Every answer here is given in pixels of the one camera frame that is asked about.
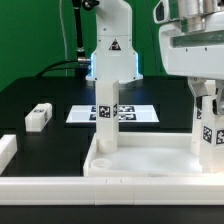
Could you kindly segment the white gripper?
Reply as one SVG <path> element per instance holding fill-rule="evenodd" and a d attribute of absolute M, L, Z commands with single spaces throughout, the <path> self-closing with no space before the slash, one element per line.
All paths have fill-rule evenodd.
<path fill-rule="evenodd" d="M 159 0 L 153 17 L 166 73 L 191 77 L 194 117 L 224 115 L 224 0 Z"/>

